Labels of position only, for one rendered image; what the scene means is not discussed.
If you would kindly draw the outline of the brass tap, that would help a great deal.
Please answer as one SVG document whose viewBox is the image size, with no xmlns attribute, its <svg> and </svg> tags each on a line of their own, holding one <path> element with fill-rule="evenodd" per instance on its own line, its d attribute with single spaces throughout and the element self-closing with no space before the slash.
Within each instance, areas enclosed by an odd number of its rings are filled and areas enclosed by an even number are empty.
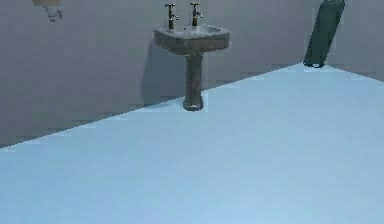
<svg viewBox="0 0 384 224">
<path fill-rule="evenodd" d="M 196 27 L 198 25 L 198 18 L 204 18 L 201 12 L 198 11 L 197 7 L 200 5 L 198 2 L 190 2 L 190 6 L 193 7 L 192 9 L 192 27 Z"/>
<path fill-rule="evenodd" d="M 168 28 L 170 30 L 174 29 L 174 21 L 179 19 L 179 17 L 176 14 L 174 14 L 172 11 L 172 8 L 175 6 L 176 6 L 175 3 L 166 3 L 165 4 L 165 7 L 168 8 Z"/>
</svg>

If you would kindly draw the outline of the dark green tall bin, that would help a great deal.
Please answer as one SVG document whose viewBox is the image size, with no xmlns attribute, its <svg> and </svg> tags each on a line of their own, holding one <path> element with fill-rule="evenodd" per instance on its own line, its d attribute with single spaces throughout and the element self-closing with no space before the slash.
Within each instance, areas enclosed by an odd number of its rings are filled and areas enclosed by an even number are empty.
<svg viewBox="0 0 384 224">
<path fill-rule="evenodd" d="M 345 8 L 345 0 L 323 0 L 303 60 L 307 67 L 322 68 Z"/>
</svg>

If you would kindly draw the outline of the grey pedestal sink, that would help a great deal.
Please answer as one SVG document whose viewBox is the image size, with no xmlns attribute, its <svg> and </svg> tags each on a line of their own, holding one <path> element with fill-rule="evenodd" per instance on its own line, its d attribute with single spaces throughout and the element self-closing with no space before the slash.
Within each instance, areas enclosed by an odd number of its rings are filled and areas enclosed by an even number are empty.
<svg viewBox="0 0 384 224">
<path fill-rule="evenodd" d="M 171 30 L 158 27 L 153 30 L 154 43 L 175 54 L 185 57 L 185 97 L 183 108 L 186 111 L 203 109 L 202 99 L 202 60 L 203 55 L 227 49 L 230 31 L 212 25 L 198 25 L 184 30 Z"/>
</svg>

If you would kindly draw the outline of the yellow wall fixture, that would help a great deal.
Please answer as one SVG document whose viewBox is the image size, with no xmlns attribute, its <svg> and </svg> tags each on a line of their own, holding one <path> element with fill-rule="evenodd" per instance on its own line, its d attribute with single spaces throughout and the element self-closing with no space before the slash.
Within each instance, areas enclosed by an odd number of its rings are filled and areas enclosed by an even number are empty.
<svg viewBox="0 0 384 224">
<path fill-rule="evenodd" d="M 62 0 L 32 0 L 34 6 L 45 9 L 50 22 L 63 18 Z"/>
</svg>

